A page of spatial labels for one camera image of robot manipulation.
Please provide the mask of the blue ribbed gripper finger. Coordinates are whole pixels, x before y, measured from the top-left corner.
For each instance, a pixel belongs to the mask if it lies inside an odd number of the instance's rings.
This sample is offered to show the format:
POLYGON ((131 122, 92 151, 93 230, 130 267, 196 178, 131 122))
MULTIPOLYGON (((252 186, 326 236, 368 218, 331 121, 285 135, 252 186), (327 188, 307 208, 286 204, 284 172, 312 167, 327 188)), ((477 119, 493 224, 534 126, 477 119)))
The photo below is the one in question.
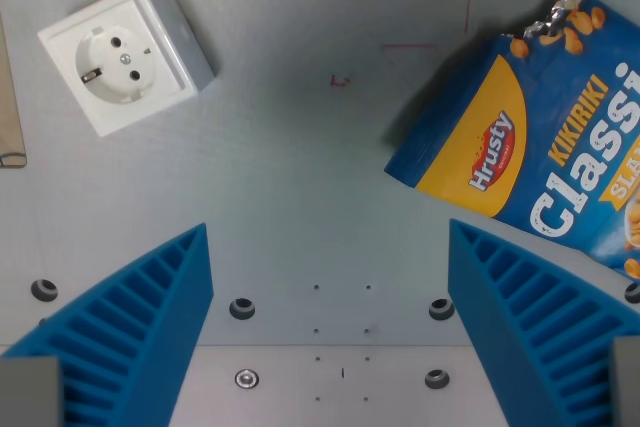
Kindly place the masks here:
POLYGON ((639 332, 628 303, 458 220, 448 291, 509 425, 613 425, 611 347, 639 332))
POLYGON ((3 355, 59 361, 66 426, 167 426, 212 300, 199 224, 97 283, 3 355))

